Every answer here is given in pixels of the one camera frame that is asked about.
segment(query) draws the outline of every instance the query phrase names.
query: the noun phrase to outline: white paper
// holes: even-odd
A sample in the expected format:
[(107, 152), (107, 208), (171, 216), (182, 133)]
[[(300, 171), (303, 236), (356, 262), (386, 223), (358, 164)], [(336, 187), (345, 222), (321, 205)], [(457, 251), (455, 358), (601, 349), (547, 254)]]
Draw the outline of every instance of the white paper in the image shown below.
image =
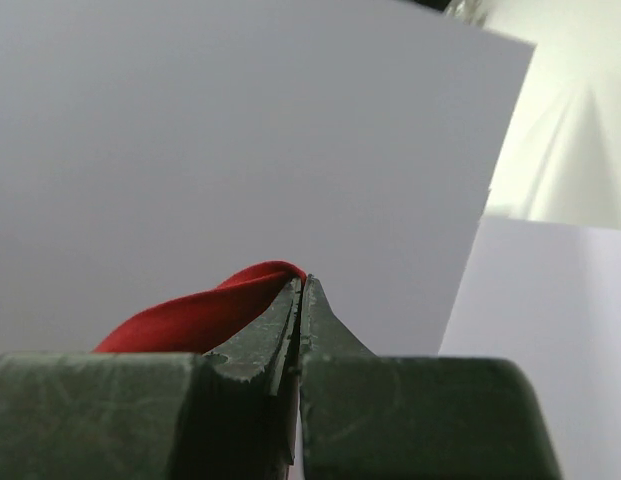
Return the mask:
[(621, 480), (621, 232), (484, 219), (440, 353), (516, 362), (564, 478)]
[(390, 0), (0, 1), (0, 352), (266, 259), (436, 352), (530, 56)]

